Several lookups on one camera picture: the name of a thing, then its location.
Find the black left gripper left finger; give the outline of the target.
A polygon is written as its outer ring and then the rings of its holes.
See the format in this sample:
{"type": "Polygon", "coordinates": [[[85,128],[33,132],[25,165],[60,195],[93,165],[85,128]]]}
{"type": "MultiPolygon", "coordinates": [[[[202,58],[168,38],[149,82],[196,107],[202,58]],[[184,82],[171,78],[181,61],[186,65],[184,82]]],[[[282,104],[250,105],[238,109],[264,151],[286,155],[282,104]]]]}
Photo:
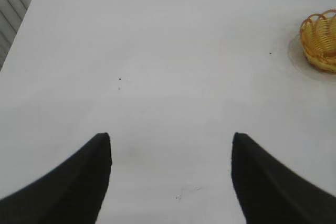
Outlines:
{"type": "Polygon", "coordinates": [[[98,133],[56,168],[1,199],[1,223],[95,223],[112,167],[108,133],[98,133]]]}

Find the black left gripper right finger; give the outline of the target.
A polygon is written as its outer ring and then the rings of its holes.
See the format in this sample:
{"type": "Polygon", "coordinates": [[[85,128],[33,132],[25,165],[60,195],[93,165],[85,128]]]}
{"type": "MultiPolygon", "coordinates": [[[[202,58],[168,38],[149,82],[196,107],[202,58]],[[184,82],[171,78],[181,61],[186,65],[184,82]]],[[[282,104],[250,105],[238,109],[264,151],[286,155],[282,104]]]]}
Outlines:
{"type": "Polygon", "coordinates": [[[335,197],[236,132],[231,178],[247,223],[335,223],[335,197]]]}

